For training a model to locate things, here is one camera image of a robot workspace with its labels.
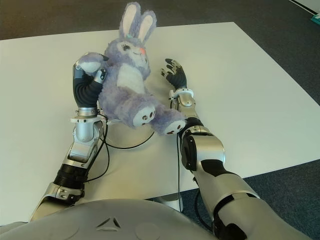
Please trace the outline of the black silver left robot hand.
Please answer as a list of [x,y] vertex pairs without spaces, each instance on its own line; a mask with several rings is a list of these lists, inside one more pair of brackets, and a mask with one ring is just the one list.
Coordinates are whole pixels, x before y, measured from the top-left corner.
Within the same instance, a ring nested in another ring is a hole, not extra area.
[[73,65],[73,96],[79,111],[98,114],[97,101],[107,76],[108,57],[98,52],[87,52]]

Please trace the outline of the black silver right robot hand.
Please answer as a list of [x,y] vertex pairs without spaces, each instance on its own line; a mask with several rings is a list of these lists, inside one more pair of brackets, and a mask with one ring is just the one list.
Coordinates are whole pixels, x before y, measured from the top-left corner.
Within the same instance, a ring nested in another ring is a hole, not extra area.
[[187,88],[187,78],[183,67],[176,60],[166,58],[166,68],[161,69],[160,74],[174,87],[175,90]]

